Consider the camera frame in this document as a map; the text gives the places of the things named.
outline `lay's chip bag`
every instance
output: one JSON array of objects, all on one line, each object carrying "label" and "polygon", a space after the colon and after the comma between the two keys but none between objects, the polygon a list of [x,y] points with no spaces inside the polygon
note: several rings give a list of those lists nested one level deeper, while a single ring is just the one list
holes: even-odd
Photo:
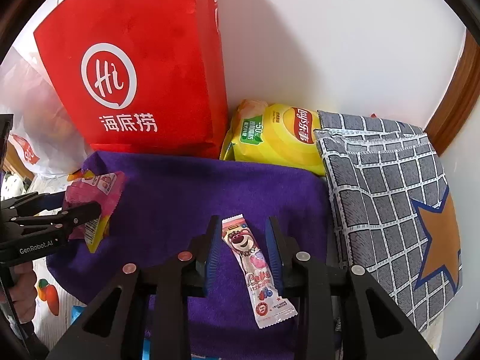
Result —
[{"label": "lay's chip bag", "polygon": [[321,128],[316,112],[243,100],[232,118],[220,159],[295,167],[324,176],[315,128]]}]

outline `finger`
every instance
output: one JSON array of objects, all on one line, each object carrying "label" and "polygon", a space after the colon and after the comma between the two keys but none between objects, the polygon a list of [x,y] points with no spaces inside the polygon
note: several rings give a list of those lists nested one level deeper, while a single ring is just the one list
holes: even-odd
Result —
[{"label": "finger", "polygon": [[15,267],[13,267],[13,271],[17,275],[21,275],[21,274],[25,274],[30,271],[33,271],[33,262],[28,261],[28,262],[24,262],[23,264],[16,265]]},{"label": "finger", "polygon": [[18,277],[18,282],[10,290],[11,300],[14,302],[16,300],[24,300],[28,294],[31,292],[31,288],[35,288],[37,283],[37,275],[34,271],[30,271],[25,274],[21,274]]},{"label": "finger", "polygon": [[20,323],[27,323],[33,320],[33,317],[35,317],[35,304],[33,304],[33,306],[30,307],[25,314],[23,314],[21,317],[18,317],[18,320]]},{"label": "finger", "polygon": [[13,303],[18,317],[24,315],[32,306],[35,305],[35,298],[37,297],[37,290],[32,288],[30,293],[23,300],[18,300]]}]

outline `plaid fabric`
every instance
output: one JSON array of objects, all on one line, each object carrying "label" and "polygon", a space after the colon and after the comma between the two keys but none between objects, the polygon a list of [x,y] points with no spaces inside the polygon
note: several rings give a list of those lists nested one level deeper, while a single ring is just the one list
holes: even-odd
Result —
[{"label": "plaid fabric", "polygon": [[322,126],[334,126],[314,133],[328,178],[340,265],[364,266],[423,330],[454,295],[443,272],[415,289],[427,237],[410,199],[440,205],[447,188],[440,159],[418,127],[377,119],[371,137],[367,127],[374,118],[357,116],[354,125],[349,115],[319,114]]}]

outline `metal rivet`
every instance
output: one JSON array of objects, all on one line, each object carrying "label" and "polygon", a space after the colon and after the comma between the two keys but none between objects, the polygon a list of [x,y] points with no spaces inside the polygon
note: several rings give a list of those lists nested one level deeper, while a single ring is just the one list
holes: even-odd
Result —
[{"label": "metal rivet", "polygon": [[365,268],[361,265],[354,265],[352,266],[352,273],[354,275],[362,276],[365,273]]},{"label": "metal rivet", "polygon": [[127,274],[127,275],[128,275],[128,274],[132,274],[132,273],[134,273],[134,272],[137,270],[137,266],[136,266],[135,264],[129,262],[128,264],[125,264],[125,265],[123,266],[123,269],[122,269],[122,270],[123,270],[123,273],[125,273],[125,274]]},{"label": "metal rivet", "polygon": [[181,251],[177,257],[180,261],[189,261],[191,260],[193,255],[188,250],[186,250],[186,251]]},{"label": "metal rivet", "polygon": [[296,255],[297,260],[299,261],[309,261],[310,254],[305,251],[299,251]]}]

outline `star patch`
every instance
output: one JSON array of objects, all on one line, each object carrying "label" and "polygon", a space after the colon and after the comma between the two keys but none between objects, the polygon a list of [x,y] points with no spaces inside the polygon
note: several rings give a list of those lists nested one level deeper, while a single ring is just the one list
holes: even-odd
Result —
[{"label": "star patch", "polygon": [[453,292],[456,293],[459,278],[460,235],[449,187],[447,186],[438,208],[413,199],[411,202],[428,239],[415,289],[443,271],[452,285]]}]

